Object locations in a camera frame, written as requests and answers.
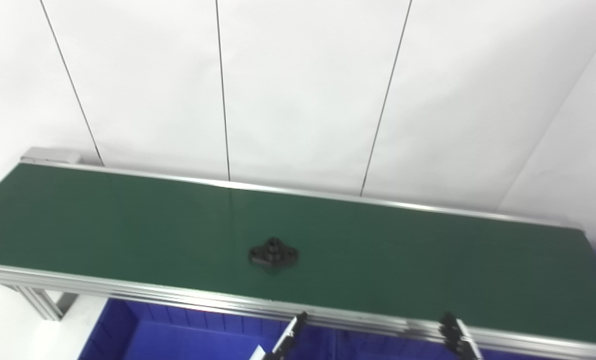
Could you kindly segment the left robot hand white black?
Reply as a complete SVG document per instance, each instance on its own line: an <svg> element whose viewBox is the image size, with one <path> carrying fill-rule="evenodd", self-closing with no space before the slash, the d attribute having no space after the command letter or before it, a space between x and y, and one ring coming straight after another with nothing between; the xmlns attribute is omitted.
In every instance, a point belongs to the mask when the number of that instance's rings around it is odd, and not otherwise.
<svg viewBox="0 0 596 360"><path fill-rule="evenodd" d="M289 321L271 351L264 351L259 345L250 357L250 360L284 360L289 351L296 345L297 337L307 323L307 318L307 312L298 313Z"/></svg>

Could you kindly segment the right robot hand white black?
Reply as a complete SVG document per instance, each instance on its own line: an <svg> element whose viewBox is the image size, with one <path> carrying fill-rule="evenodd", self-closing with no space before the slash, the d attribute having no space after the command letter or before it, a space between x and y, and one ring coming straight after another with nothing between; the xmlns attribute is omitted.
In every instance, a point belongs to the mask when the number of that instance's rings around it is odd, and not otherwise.
<svg viewBox="0 0 596 360"><path fill-rule="evenodd" d="M461 319L447 311L440 318L439 324L444 346L458 360L484 360L476 341Z"/></svg>

